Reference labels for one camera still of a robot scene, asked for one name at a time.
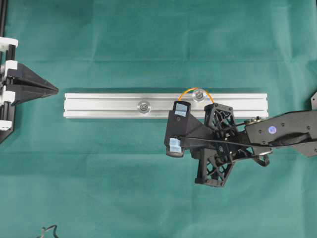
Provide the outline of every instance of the bolt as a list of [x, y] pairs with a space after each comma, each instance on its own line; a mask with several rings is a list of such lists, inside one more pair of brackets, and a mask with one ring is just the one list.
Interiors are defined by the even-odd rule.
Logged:
[[198, 98], [198, 99], [202, 99], [203, 96], [204, 96], [204, 93], [201, 92], [201, 91], [199, 91], [199, 92], [196, 93], [196, 98]]
[[148, 105], [145, 104], [145, 103], [142, 103], [142, 104], [140, 105], [140, 110], [143, 111], [143, 112], [147, 111], [148, 108], [149, 108]]

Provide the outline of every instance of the green tabletop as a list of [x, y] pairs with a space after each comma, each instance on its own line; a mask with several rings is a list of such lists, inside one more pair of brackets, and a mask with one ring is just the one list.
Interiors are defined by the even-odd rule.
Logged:
[[317, 90], [315, 0], [9, 0], [16, 60], [59, 88], [17, 106], [0, 145], [0, 237], [309, 238], [317, 158], [276, 150], [224, 188], [165, 155], [165, 119], [65, 119], [67, 92], [266, 92], [271, 116]]

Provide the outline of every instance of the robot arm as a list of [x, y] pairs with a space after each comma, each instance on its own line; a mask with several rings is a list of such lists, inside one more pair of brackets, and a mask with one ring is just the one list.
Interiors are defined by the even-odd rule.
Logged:
[[166, 154], [199, 160], [195, 183], [224, 186], [234, 164], [253, 159], [269, 164], [274, 148], [291, 146], [307, 157], [317, 155], [317, 111], [289, 112], [269, 119], [236, 124], [233, 109], [217, 103], [205, 107], [205, 121], [190, 113], [191, 104], [176, 101], [169, 112]]

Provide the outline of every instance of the purple sticker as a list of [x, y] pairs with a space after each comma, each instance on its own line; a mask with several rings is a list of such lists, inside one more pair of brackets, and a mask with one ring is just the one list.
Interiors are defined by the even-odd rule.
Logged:
[[270, 126], [270, 127], [268, 128], [268, 131], [269, 131], [270, 134], [275, 134], [277, 130], [276, 130], [276, 127], [275, 127], [275, 126]]

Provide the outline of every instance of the orange wire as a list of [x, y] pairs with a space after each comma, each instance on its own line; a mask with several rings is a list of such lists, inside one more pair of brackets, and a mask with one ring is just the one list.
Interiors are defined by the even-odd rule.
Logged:
[[187, 89], [185, 92], [182, 93], [182, 95], [179, 96], [178, 100], [180, 101], [180, 100], [182, 99], [182, 97], [183, 97], [186, 93], [188, 93], [188, 92], [190, 92], [190, 91], [193, 91], [193, 90], [195, 90], [195, 89], [197, 89], [197, 88]]
[[[195, 89], [197, 89], [197, 88], [187, 89], [185, 92], [182, 93], [182, 95], [179, 96], [178, 100], [181, 101], [181, 100], [182, 100], [182, 97], [183, 97], [186, 93], [188, 93], [188, 92], [190, 92], [190, 91], [193, 91], [193, 90], [195, 90]], [[210, 100], [212, 101], [212, 103], [214, 103], [214, 100], [213, 100], [212, 96], [210, 95], [210, 93], [209, 93], [207, 90], [205, 90], [205, 92], [206, 92], [207, 96], [210, 98]]]

